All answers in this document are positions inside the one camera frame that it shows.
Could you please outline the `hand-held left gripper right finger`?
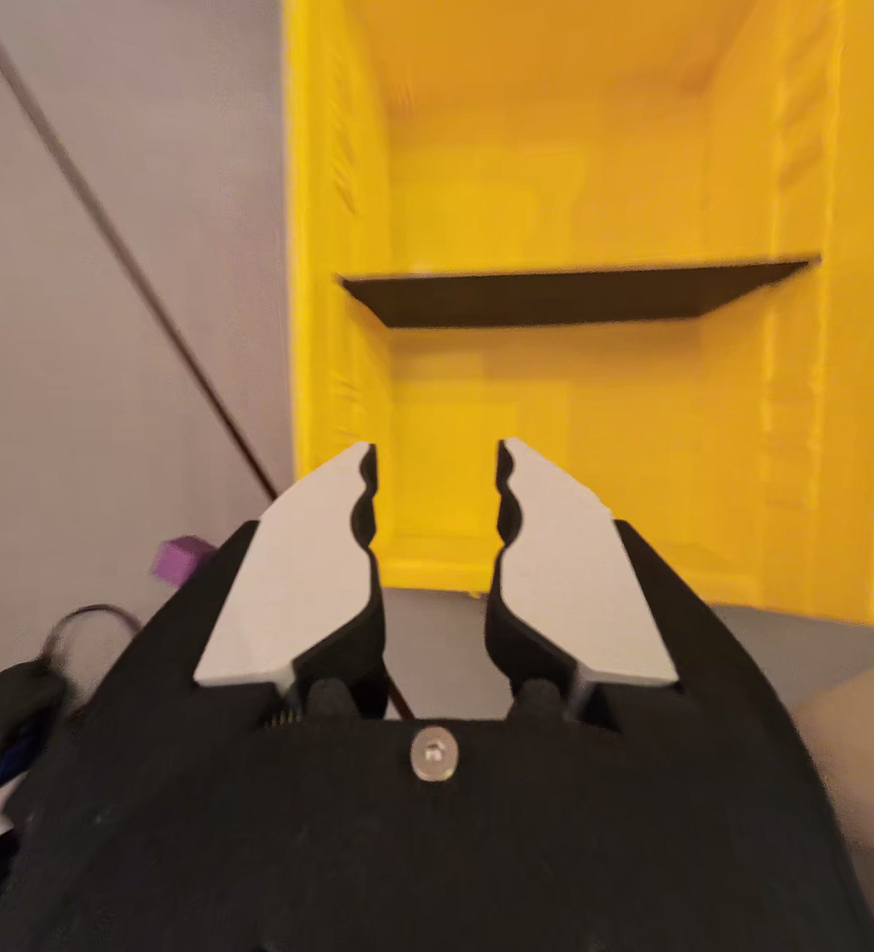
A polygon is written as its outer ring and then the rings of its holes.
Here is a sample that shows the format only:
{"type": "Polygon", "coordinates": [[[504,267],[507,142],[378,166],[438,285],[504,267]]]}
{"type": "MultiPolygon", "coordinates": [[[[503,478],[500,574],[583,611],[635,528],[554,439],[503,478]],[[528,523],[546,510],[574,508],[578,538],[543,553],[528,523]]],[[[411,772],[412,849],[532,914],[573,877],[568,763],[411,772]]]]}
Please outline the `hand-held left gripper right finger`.
{"type": "Polygon", "coordinates": [[[516,437],[498,442],[485,644],[517,699],[548,683],[564,708],[604,686],[669,689],[676,665],[611,510],[516,437]]]}

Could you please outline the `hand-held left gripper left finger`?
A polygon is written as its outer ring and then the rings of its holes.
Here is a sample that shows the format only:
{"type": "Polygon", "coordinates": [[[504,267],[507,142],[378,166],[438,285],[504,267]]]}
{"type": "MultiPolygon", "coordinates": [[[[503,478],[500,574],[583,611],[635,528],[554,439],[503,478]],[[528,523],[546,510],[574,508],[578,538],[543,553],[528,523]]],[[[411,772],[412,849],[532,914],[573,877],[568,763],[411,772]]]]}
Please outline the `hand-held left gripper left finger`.
{"type": "Polygon", "coordinates": [[[305,698],[326,679],[380,672],[385,627],[376,446],[355,443],[287,489],[256,524],[193,678],[273,684],[305,698]]]}

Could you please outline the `yellow plastic bin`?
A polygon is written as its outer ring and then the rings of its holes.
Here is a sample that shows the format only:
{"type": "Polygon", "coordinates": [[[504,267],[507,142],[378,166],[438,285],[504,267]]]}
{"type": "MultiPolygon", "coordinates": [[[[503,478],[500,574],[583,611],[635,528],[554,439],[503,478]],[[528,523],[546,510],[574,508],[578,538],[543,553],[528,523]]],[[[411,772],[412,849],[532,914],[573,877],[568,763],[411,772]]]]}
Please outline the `yellow plastic bin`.
{"type": "Polygon", "coordinates": [[[302,477],[485,591],[518,437],[705,601],[874,625],[874,2],[283,2],[302,477]],[[391,329],[339,276],[821,264],[697,319],[391,329]]]}

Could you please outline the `purple block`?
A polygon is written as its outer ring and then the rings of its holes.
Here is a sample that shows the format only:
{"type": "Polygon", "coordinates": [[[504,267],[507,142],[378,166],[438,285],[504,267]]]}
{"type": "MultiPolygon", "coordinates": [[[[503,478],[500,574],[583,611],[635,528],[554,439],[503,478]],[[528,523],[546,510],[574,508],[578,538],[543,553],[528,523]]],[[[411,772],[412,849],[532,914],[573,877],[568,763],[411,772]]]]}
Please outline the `purple block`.
{"type": "Polygon", "coordinates": [[[181,589],[214,556],[217,547],[195,535],[164,541],[150,567],[150,573],[165,584],[181,589]]]}

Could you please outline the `black bin divider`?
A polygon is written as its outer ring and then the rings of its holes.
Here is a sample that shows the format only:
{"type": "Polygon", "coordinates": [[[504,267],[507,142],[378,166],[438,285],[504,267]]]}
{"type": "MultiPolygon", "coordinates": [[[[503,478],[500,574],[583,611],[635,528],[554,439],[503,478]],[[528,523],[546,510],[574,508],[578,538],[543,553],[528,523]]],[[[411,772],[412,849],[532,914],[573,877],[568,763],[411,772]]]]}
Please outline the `black bin divider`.
{"type": "Polygon", "coordinates": [[[571,327],[704,317],[818,267],[819,255],[714,263],[339,276],[391,329],[571,327]]]}

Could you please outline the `black device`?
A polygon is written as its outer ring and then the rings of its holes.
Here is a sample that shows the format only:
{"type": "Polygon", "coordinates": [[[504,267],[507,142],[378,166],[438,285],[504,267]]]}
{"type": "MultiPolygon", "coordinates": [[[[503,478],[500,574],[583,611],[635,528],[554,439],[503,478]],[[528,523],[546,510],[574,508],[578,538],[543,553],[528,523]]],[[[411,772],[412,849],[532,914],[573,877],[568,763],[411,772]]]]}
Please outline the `black device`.
{"type": "Polygon", "coordinates": [[[35,762],[70,695],[66,677],[45,661],[0,671],[0,788],[35,762]]]}

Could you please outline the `beige cloth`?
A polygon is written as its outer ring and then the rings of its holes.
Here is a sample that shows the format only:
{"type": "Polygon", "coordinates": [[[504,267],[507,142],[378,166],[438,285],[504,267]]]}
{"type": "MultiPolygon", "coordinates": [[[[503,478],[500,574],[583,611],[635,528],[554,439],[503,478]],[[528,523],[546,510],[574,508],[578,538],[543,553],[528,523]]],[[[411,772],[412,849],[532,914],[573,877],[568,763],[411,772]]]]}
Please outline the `beige cloth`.
{"type": "Polygon", "coordinates": [[[797,708],[795,722],[838,812],[874,839],[874,666],[797,708]]]}

